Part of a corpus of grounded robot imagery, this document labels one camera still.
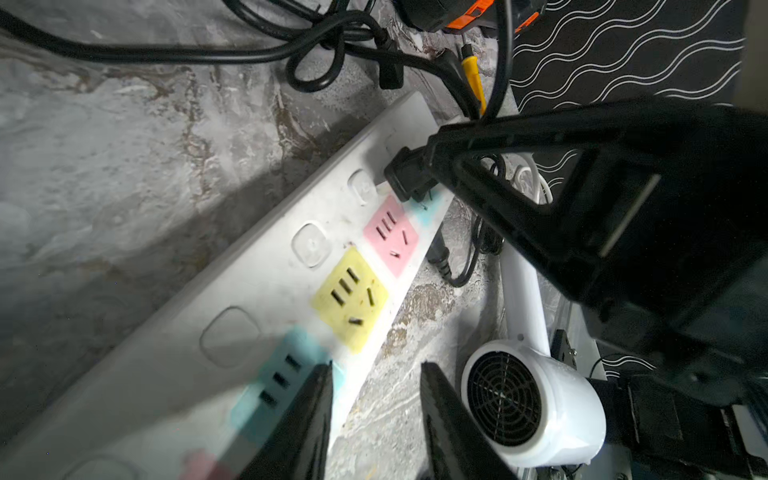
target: orange plastic part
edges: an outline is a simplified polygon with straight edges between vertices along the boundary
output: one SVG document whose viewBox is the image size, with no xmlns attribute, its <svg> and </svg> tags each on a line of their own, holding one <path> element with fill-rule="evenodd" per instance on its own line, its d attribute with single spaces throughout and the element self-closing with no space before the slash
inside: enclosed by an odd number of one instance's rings
<svg viewBox="0 0 768 480">
<path fill-rule="evenodd" d="M 485 10 L 493 5 L 494 0 L 478 0 L 474 4 L 472 4 L 471 7 L 469 7 L 469 10 L 462 15 L 461 17 L 458 17 L 456 20 L 448 24 L 447 28 L 454 28 L 455 30 L 461 30 L 465 26 L 472 23 L 472 20 L 475 20 L 477 17 L 482 15 Z"/>
<path fill-rule="evenodd" d="M 529 26 L 531 23 L 533 23 L 533 21 L 534 21 L 536 18 L 538 18 L 538 12 L 533 12 L 533 15 L 531 15 L 530 17 L 528 17 L 528 20 L 526 20 L 525 22 L 522 22 L 522 23 L 520 24 L 520 26 L 519 26 L 519 27 L 517 27 L 517 28 L 515 29 L 515 33 L 520 33 L 520 31 L 521 31 L 523 28 L 525 28 L 525 27 Z"/>
</svg>

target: black power cord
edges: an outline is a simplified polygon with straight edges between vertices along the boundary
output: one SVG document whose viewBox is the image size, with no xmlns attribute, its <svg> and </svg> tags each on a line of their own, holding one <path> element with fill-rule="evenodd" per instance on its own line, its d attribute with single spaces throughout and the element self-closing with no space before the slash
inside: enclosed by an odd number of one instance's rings
<svg viewBox="0 0 768 480">
<path fill-rule="evenodd" d="M 500 178 L 506 178 L 507 167 L 504 159 L 498 155 L 488 155 L 487 158 L 492 162 L 491 173 Z M 499 255 L 502 252 L 502 237 L 489 227 L 480 217 L 475 217 L 472 222 L 472 240 L 471 253 L 464 265 L 464 270 L 456 277 L 452 277 L 451 266 L 448 263 L 450 250 L 445 246 L 445 240 L 442 236 L 442 225 L 435 234 L 432 244 L 427 249 L 426 258 L 432 265 L 437 267 L 440 276 L 451 286 L 459 288 L 467 284 L 472 274 L 475 272 L 480 253 Z"/>
<path fill-rule="evenodd" d="M 270 22 L 240 0 L 223 3 L 242 21 L 265 35 L 286 43 L 271 48 L 212 48 L 183 46 L 95 45 L 47 33 L 0 9 L 0 28 L 17 39 L 54 54 L 84 61 L 114 64 L 258 64 L 288 58 L 288 82 L 299 91 L 318 91 L 338 77 L 346 55 L 377 61 L 379 86 L 402 87 L 402 67 L 417 68 L 439 77 L 467 117 L 480 118 L 479 103 L 469 85 L 451 68 L 415 55 L 402 53 L 387 31 L 368 13 L 347 11 L 349 0 L 336 0 L 326 14 L 315 12 L 296 0 L 270 0 L 287 13 L 310 23 L 309 28 L 290 28 Z M 366 10 L 373 8 L 369 1 Z M 373 40 L 376 48 L 348 42 Z M 328 71 L 313 80 L 301 80 L 296 68 L 317 45 L 334 50 Z"/>
<path fill-rule="evenodd" d="M 485 113 L 480 119 L 480 124 L 486 124 L 496 118 L 504 103 L 504 97 L 509 89 L 509 78 L 512 75 L 512 58 L 515 50 L 515 27 L 512 23 L 512 0 L 496 0 L 496 20 L 498 23 L 498 57 L 496 61 L 496 74 L 491 98 L 485 108 Z M 492 162 L 491 172 L 501 178 L 506 178 L 506 164 L 498 155 L 487 157 Z M 464 270 L 456 278 L 452 277 L 451 267 L 448 262 L 450 251 L 445 246 L 442 235 L 442 225 L 435 234 L 432 244 L 427 250 L 427 260 L 437 267 L 440 276 L 451 286 L 459 288 L 467 284 L 475 272 L 480 254 L 499 255 L 502 251 L 502 237 L 491 227 L 485 224 L 480 217 L 476 217 L 472 223 L 471 253 L 464 266 Z"/>
<path fill-rule="evenodd" d="M 269 0 L 287 13 L 312 24 L 309 28 L 291 28 L 278 25 L 258 15 L 241 0 L 223 0 L 223 3 L 240 20 L 272 38 L 286 43 L 272 48 L 201 48 L 182 46 L 128 46 L 93 45 L 67 40 L 36 28 L 20 18 L 0 9 L 0 28 L 22 41 L 64 57 L 84 61 L 115 64 L 258 64 L 279 61 L 285 58 L 286 78 L 298 91 L 313 92 L 327 88 L 339 76 L 347 55 L 377 61 L 379 63 L 379 86 L 384 89 L 401 88 L 403 67 L 417 68 L 439 77 L 456 100 L 465 116 L 485 124 L 498 115 L 507 89 L 512 70 L 515 44 L 512 0 L 496 0 L 498 21 L 498 58 L 495 83 L 491 98 L 480 118 L 479 102 L 461 70 L 451 66 L 449 61 L 430 61 L 415 55 L 402 53 L 387 31 L 370 15 L 376 0 L 368 0 L 365 11 L 347 11 L 349 0 L 333 0 L 325 14 L 307 8 L 296 0 Z M 373 40 L 376 48 L 348 42 Z M 333 61 L 325 74 L 312 80 L 301 80 L 296 70 L 309 52 L 320 45 L 334 51 Z M 505 162 L 498 156 L 490 157 L 492 172 L 505 178 Z M 449 251 L 439 230 L 430 246 L 428 259 L 434 263 L 442 276 L 451 285 L 464 286 L 475 271 L 480 253 L 501 252 L 502 239 L 479 217 L 472 224 L 472 254 L 461 275 L 453 279 L 448 265 Z"/>
</svg>

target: cable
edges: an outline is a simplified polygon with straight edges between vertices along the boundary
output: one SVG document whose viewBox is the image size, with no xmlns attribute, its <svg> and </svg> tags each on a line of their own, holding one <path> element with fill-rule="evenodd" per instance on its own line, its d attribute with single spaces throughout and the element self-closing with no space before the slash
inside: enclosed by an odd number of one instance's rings
<svg viewBox="0 0 768 480">
<path fill-rule="evenodd" d="M 621 355 L 622 357 L 620 359 L 614 360 L 613 362 L 606 360 L 607 357 L 614 356 L 614 355 Z M 636 356 L 624 355 L 623 353 L 608 353 L 607 355 L 603 355 L 602 357 L 594 361 L 594 363 L 592 364 L 592 368 L 589 371 L 589 376 L 587 378 L 589 379 L 592 378 L 594 369 L 598 367 L 598 363 L 600 362 L 604 362 L 604 364 L 608 364 L 608 366 L 611 366 L 611 367 L 618 367 L 618 366 L 624 365 L 626 362 L 634 362 L 644 366 L 649 370 L 656 369 L 655 366 L 651 365 L 650 363 Z"/>
<path fill-rule="evenodd" d="M 36 28 L 20 18 L 0 9 L 0 28 L 51 53 L 83 61 L 118 64 L 259 64 L 290 58 L 286 66 L 288 82 L 299 91 L 317 91 L 326 88 L 341 72 L 344 57 L 354 55 L 379 63 L 379 70 L 387 65 L 417 68 L 439 77 L 456 100 L 464 115 L 480 118 L 478 102 L 472 89 L 452 69 L 415 55 L 395 51 L 396 46 L 387 31 L 367 12 L 345 11 L 349 0 L 334 2 L 325 15 L 314 12 L 295 0 L 270 0 L 286 12 L 313 25 L 309 28 L 290 28 L 275 24 L 258 15 L 240 0 L 223 3 L 243 22 L 265 35 L 286 43 L 271 48 L 203 48 L 183 46 L 130 46 L 94 45 L 67 40 Z M 376 48 L 347 43 L 373 40 Z M 329 70 L 319 78 L 300 80 L 296 68 L 312 48 L 321 45 L 333 48 L 334 59 Z"/>
<path fill-rule="evenodd" d="M 512 0 L 496 0 L 496 21 L 498 23 L 498 56 L 493 90 L 480 124 L 486 124 L 498 116 L 509 89 L 512 76 L 512 57 L 515 51 L 515 27 L 513 24 Z"/>
<path fill-rule="evenodd" d="M 492 162 L 492 174 L 500 178 L 506 178 L 507 166 L 503 158 L 498 155 L 487 155 L 478 160 L 481 161 L 483 158 L 487 158 Z M 451 267 L 448 263 L 450 252 L 445 247 L 445 241 L 442 237 L 442 225 L 429 245 L 426 258 L 432 265 L 437 267 L 440 276 L 448 284 L 455 288 L 460 288 L 466 285 L 469 279 L 472 278 L 480 253 L 499 255 L 502 251 L 502 242 L 503 239 L 498 233 L 486 225 L 480 217 L 475 217 L 472 221 L 472 233 L 469 244 L 470 253 L 464 265 L 464 270 L 456 278 L 452 278 Z"/>
<path fill-rule="evenodd" d="M 578 472 L 578 469 L 580 469 L 583 466 L 584 466 L 584 464 L 581 463 L 578 467 L 574 468 L 573 470 L 568 470 L 565 467 L 565 465 L 560 465 L 560 468 L 562 469 L 563 473 L 565 473 L 565 476 L 566 476 L 566 478 L 568 478 L 568 480 L 573 480 L 574 479 L 574 475 L 576 475 L 576 472 Z"/>
</svg>

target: gray floor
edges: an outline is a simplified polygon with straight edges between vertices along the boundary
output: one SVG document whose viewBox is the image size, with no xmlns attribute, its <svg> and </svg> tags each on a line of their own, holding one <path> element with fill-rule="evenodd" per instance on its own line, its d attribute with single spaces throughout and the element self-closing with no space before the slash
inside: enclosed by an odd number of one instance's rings
<svg viewBox="0 0 768 480">
<path fill-rule="evenodd" d="M 219 2 L 0 5 L 81 41 L 273 43 Z M 379 0 L 374 16 L 408 52 L 455 45 L 405 28 L 390 0 Z M 495 44 L 480 51 L 490 91 Z M 328 60 L 310 55 L 300 74 Z M 439 122 L 458 113 L 429 75 L 406 69 L 403 91 L 381 91 L 376 66 L 354 58 L 331 88 L 301 94 L 285 84 L 282 63 L 103 66 L 0 36 L 0 445 L 412 89 Z M 454 203 L 449 217 L 460 270 L 468 212 Z M 472 350 L 498 335 L 499 292 L 493 260 L 461 290 L 422 266 L 333 448 L 330 478 L 416 475 L 419 364 L 437 361 L 453 380 Z"/>
</svg>

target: power strip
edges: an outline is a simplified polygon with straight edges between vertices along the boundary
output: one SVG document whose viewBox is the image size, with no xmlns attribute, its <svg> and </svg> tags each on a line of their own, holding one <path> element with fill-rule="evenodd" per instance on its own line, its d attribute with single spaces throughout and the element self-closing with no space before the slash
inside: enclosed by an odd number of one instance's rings
<svg viewBox="0 0 768 480">
<path fill-rule="evenodd" d="M 0 478 L 234 478 L 330 359 L 332 445 L 452 200 L 376 184 L 436 131 L 421 94 L 398 100 L 26 429 Z"/>
</svg>

